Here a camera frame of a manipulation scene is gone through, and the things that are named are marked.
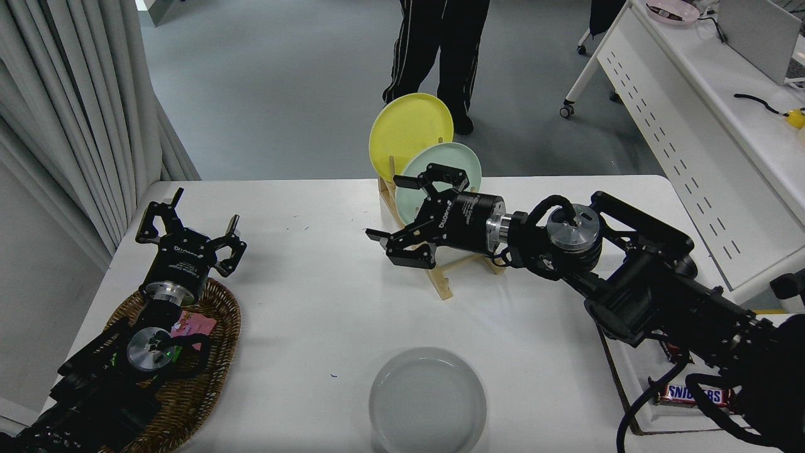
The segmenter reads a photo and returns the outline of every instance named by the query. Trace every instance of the woven tray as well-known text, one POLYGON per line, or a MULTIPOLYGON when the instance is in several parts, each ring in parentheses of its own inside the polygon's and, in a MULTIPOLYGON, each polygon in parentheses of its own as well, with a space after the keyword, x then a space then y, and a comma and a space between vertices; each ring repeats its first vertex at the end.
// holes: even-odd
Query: woven tray
MULTIPOLYGON (((131 320, 130 323, 134 323, 142 305, 142 296, 138 293, 132 294, 114 311, 106 327, 124 316, 131 320)), ((195 377, 165 383, 156 393, 157 399, 162 403, 162 410, 132 443, 121 450, 121 453, 174 451, 204 424, 218 401, 241 331, 240 308, 235 296, 212 278, 207 279, 204 295, 199 303, 184 308, 217 321, 209 335, 210 352, 207 368, 195 377)), ((195 350, 185 348, 180 354, 177 366, 182 368, 182 359, 194 363, 196 357, 193 353, 195 350)), ((105 447, 101 451, 111 453, 111 450, 105 447)))

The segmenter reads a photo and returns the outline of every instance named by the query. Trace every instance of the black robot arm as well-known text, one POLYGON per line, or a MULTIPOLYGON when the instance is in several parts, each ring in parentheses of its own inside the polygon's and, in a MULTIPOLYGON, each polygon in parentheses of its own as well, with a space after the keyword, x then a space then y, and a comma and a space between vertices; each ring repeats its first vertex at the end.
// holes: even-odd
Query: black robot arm
MULTIPOLYGON (((463 192, 463 181, 441 177, 448 173, 459 174, 454 168, 432 164, 423 177, 394 178, 401 187, 419 187, 428 193, 415 222, 402 231, 366 232, 381 243, 394 264, 433 268, 436 248, 446 245, 494 258, 498 265, 565 281, 584 297, 584 307, 609 338, 633 347, 647 338, 669 339, 717 367, 719 376, 690 375, 687 384, 699 408, 718 426, 749 443, 786 453, 805 451, 805 316, 794 316, 775 328, 722 297, 722 288, 697 283, 696 266, 689 256, 692 240, 607 193, 593 194, 589 206, 552 195, 529 214, 507 214, 500 197, 463 192), (453 187, 435 193, 433 181, 451 182, 453 187), (553 207, 557 209, 548 214, 553 207), (538 225, 546 214, 544 226, 538 225), (629 230, 614 230, 607 218, 629 230), (593 272, 604 240, 625 256, 606 279, 593 272), (408 252, 405 246, 417 243, 423 243, 417 250, 427 247, 427 255, 416 256, 413 263, 399 259, 408 252), (497 253, 501 245, 505 247, 497 253), (656 330, 664 335, 658 337, 656 330), (760 434, 743 430, 715 407, 702 384, 723 389, 741 386, 736 409, 760 434)), ((795 286, 788 292, 801 290, 795 286)), ((666 383, 685 363, 663 377, 666 383)), ((619 451, 623 451, 628 418, 648 401, 648 393, 624 416, 619 451)))
POLYGON ((207 335, 171 337, 182 307, 196 303, 210 269, 222 276, 240 262, 246 243, 232 217, 225 234, 216 239, 185 227, 175 212, 183 190, 169 202, 149 203, 136 241, 159 247, 139 291, 144 306, 134 325, 123 318, 101 332, 62 365, 63 376, 51 390, 56 404, 15 438, 0 434, 0 451, 11 453, 95 453, 106 445, 120 451, 146 429, 162 405, 156 392, 169 380, 196 376, 207 368, 207 335), (159 217, 165 234, 154 226, 159 217), (232 252, 219 260, 216 252, 232 252), (174 365, 179 348, 199 346, 194 364, 174 365))

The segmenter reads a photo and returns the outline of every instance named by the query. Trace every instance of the white stripe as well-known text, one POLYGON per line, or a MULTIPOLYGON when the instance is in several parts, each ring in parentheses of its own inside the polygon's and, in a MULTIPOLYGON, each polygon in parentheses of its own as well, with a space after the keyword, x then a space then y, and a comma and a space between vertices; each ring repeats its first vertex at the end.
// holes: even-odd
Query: white stripe
POLYGON ((464 93, 469 90, 469 96, 464 98, 464 109, 469 111, 469 99, 473 96, 473 87, 475 86, 475 76, 478 74, 478 52, 481 49, 481 41, 475 46, 475 56, 473 57, 473 65, 470 66, 469 83, 464 86, 464 93))
POLYGON ((408 59, 408 41, 411 40, 411 20, 414 17, 414 3, 413 0, 408 0, 408 31, 405 38, 405 55, 402 56, 402 65, 399 68, 399 74, 397 77, 394 78, 394 88, 391 90, 392 97, 394 95, 394 91, 398 88, 398 81, 400 77, 403 76, 403 71, 405 71, 405 62, 408 59))
MULTIPOLYGON (((403 7, 402 3, 400 3, 400 10, 402 11, 402 17, 405 18, 405 8, 403 7)), ((399 47, 402 44, 400 41, 403 40, 403 30, 405 30, 405 21, 404 20, 402 22, 402 25, 400 25, 400 34, 399 34, 399 36, 397 36, 397 42, 395 43, 396 45, 394 46, 395 47, 395 49, 394 49, 394 64, 391 65, 391 84, 392 85, 394 84, 394 78, 396 77, 396 74, 397 74, 397 66, 399 65, 399 62, 400 62, 400 51, 399 51, 400 48, 399 47)))

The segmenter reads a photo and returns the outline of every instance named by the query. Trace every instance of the white table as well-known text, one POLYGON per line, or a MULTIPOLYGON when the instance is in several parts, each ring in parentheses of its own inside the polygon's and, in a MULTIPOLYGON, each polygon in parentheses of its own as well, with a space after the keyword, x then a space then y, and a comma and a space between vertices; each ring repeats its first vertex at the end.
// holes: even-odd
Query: white table
MULTIPOLYGON (((394 227, 374 180, 158 183, 144 201, 171 197, 180 186, 177 213, 186 226, 219 235, 238 213, 249 244, 238 270, 220 279, 241 304, 237 353, 217 407, 181 451, 371 452, 372 381, 393 355, 419 346, 453 351, 485 386, 488 420, 476 453, 614 451, 621 402, 582 299, 564 283, 523 269, 495 276, 474 262, 448 272, 454 297, 441 301, 424 272, 395 267, 365 237, 366 227, 394 227)), ((553 193, 586 204, 598 189, 699 241, 661 177, 489 178, 482 192, 503 196, 511 212, 530 210, 553 193)), ((101 331, 145 276, 156 250, 134 242, 137 225, 123 239, 71 354, 101 331)), ((718 284, 707 252, 696 249, 694 257, 700 281, 718 284)), ((599 270, 608 275, 621 258, 606 247, 599 270)), ((630 434, 627 447, 757 450, 721 432, 630 434)))
MULTIPOLYGON (((601 66, 691 215, 732 296, 745 301, 805 267, 805 146, 780 110, 805 94, 773 83, 722 44, 712 21, 675 27, 631 0, 568 99, 601 66)), ((583 103, 578 114, 583 114, 583 103)))

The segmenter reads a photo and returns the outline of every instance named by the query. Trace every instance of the black pants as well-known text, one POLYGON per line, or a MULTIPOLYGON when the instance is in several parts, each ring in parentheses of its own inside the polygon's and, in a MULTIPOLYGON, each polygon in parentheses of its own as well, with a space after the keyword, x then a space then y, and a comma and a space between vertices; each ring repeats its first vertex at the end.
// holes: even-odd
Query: black pants
POLYGON ((402 26, 394 45, 391 85, 383 91, 383 100, 388 103, 418 92, 441 48, 436 97, 453 116, 466 115, 489 0, 400 0, 400 3, 402 26))

